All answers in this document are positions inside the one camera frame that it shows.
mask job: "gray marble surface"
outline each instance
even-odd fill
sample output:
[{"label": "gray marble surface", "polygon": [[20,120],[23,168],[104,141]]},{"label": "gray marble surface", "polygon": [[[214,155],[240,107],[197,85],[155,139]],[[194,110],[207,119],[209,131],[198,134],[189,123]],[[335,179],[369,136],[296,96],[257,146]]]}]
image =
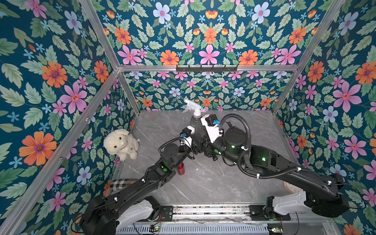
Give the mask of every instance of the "gray marble surface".
[{"label": "gray marble surface", "polygon": [[[252,144],[265,146],[288,157],[280,134],[269,111],[209,111],[219,119],[228,113],[241,115],[251,128]],[[159,159],[158,147],[179,136],[189,125],[192,112],[141,112],[134,136],[139,138],[138,158],[127,158],[120,178],[140,178],[147,167]],[[243,128],[236,119],[229,119]],[[169,183],[151,193],[160,203],[261,203],[268,196],[284,196],[287,191],[277,179],[255,179],[230,167],[221,159],[213,161],[203,154],[195,160],[185,159],[185,174],[176,175]]]}]

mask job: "plaid fabric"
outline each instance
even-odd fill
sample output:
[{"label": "plaid fabric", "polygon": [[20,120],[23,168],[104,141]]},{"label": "plaid fabric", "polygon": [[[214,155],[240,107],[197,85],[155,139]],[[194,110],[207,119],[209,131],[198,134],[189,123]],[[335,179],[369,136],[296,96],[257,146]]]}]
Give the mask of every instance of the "plaid fabric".
[{"label": "plaid fabric", "polygon": [[139,179],[117,179],[110,183],[111,190],[122,190],[138,181]]}]

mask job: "white plush dog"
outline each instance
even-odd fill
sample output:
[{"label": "white plush dog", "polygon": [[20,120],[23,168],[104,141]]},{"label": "white plush dog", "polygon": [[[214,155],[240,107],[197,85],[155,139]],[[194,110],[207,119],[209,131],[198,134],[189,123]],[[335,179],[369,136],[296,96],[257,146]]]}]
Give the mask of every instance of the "white plush dog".
[{"label": "white plush dog", "polygon": [[103,146],[109,154],[117,154],[121,161],[124,161],[129,154],[131,159],[137,158],[138,142],[125,129],[117,129],[103,141]]}]

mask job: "red can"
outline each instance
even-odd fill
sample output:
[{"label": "red can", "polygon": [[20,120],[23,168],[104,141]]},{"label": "red can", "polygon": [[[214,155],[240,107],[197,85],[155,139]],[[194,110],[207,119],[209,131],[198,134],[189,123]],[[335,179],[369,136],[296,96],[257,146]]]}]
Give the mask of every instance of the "red can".
[{"label": "red can", "polygon": [[176,172],[181,176],[184,175],[185,173],[184,163],[181,163],[180,166],[178,166],[178,168],[176,169]]}]

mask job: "trigger sprayer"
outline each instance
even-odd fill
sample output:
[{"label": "trigger sprayer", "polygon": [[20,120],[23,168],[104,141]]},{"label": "trigger sprayer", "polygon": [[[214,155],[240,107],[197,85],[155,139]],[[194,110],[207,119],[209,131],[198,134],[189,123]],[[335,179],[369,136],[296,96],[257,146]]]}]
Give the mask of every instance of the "trigger sprayer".
[{"label": "trigger sprayer", "polygon": [[206,112],[206,110],[201,107],[199,104],[191,101],[191,100],[184,100],[185,103],[187,103],[187,107],[185,108],[185,110],[183,112],[186,112],[188,110],[194,110],[194,113],[193,113],[193,116],[195,118],[200,118],[201,117],[201,113],[202,112]]}]

